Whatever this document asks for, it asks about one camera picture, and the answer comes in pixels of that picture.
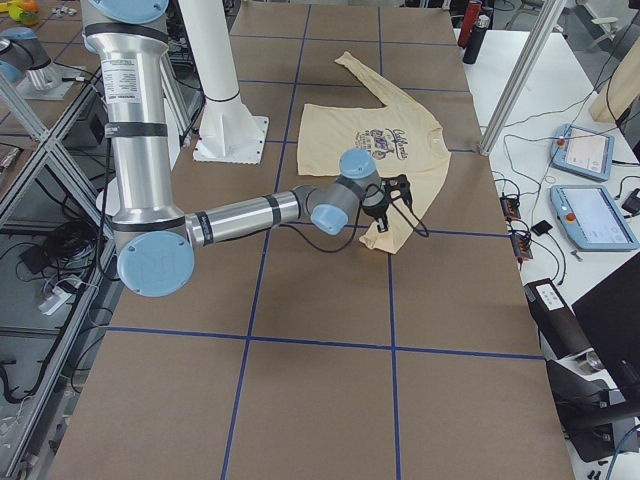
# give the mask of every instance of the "yellow toy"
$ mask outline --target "yellow toy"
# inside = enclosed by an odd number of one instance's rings
[[[0,3],[0,13],[9,12],[12,20],[26,26],[38,23],[38,11],[35,0],[13,0]]]

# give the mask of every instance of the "black monitor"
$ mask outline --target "black monitor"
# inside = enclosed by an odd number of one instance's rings
[[[640,401],[640,254],[576,301],[573,312],[622,395]]]

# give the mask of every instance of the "brown table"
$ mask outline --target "brown table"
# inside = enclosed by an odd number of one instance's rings
[[[126,292],[50,478],[573,478],[447,14],[247,3],[231,40],[264,158],[183,152],[183,209],[326,184],[296,174],[303,104],[380,106],[348,50],[444,126],[431,237],[324,255],[278,229],[198,251],[170,297]]]

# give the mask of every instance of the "bottle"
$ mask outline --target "bottle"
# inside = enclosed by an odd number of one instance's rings
[[[462,26],[460,27],[460,35],[458,36],[458,46],[466,47],[471,37],[471,31],[473,25],[480,15],[480,9],[482,8],[482,0],[469,0],[467,9],[464,12],[464,19],[462,20]]]
[[[478,20],[471,31],[471,38],[467,43],[467,49],[464,52],[464,57],[462,57],[462,61],[464,63],[469,65],[476,63],[478,53],[480,53],[480,47],[482,46],[482,41],[484,40],[484,36],[487,33],[490,23],[491,19],[486,15],[480,15],[478,17]]]

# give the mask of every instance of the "blue cable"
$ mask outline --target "blue cable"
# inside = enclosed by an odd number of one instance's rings
[[[607,476],[605,477],[604,480],[610,480],[611,479],[611,473],[613,472],[613,466],[615,465],[616,460],[618,459],[618,455],[620,454],[620,451],[622,450],[622,447],[624,446],[625,442],[629,439],[631,434],[635,433],[637,430],[640,430],[640,424],[634,425],[631,429],[629,429],[629,431],[624,434],[624,437],[622,437],[622,440],[620,440],[620,443],[618,443],[618,446],[616,447],[616,451],[613,454],[613,458],[611,459],[611,465],[609,465],[609,470],[607,470]]]

